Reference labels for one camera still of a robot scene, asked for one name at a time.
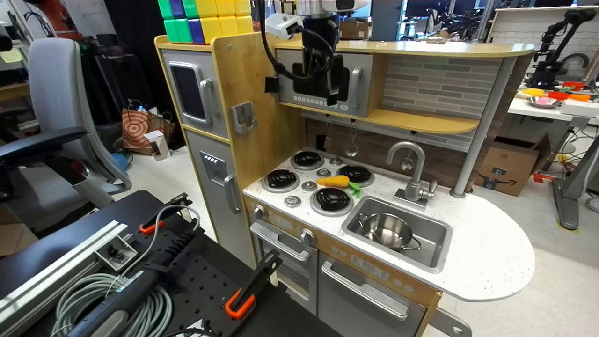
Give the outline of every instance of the microwave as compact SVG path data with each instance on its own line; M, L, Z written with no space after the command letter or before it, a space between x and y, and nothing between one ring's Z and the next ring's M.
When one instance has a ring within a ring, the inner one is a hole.
M293 64L301 64L303 54L301 51L276 51L276 60L286 69L291 69ZM372 62L372 54L342 54L342 67L346 71L347 82L344 84L344 92L338 96L334 105L327 105L325 97L295 92L293 81L288 77L278 77L278 101L349 116L366 116L370 99Z
M228 139L211 54L164 51L162 56L179 120Z

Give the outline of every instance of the cardboard box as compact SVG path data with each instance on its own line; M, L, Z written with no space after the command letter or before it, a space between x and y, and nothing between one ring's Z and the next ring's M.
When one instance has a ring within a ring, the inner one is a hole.
M548 154L548 135L537 144L497 137L480 161L473 184L518 197L529 174L552 161Z
M33 232L9 208L0 206L0 257L14 255L33 242Z

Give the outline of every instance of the oven door window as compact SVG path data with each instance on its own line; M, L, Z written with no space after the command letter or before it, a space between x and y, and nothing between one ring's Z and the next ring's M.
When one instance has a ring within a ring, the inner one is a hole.
M170 66L170 71L183 114L190 120L207 124L209 120L200 92L200 69L194 66Z

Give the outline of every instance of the black burner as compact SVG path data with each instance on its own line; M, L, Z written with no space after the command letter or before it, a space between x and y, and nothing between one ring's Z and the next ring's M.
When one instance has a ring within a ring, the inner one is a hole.
M340 212L349 206L351 199L340 189L319 189L316 202L323 212Z
M265 185L269 189L286 189L297 184L297 176L289 170L273 170L265 176Z
M372 180L372 172L359 165L344 165L336 170L338 176L347 176L351 184L366 184Z
M299 152L291 159L293 167L297 169L318 169L321 167L321 155L316 152Z

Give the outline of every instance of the knob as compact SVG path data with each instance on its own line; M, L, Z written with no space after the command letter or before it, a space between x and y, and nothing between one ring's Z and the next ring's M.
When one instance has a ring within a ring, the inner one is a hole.
M256 217L256 219L263 219L263 217L265 217L265 210L263 210L261 204L256 204L256 206L254 206L254 217Z

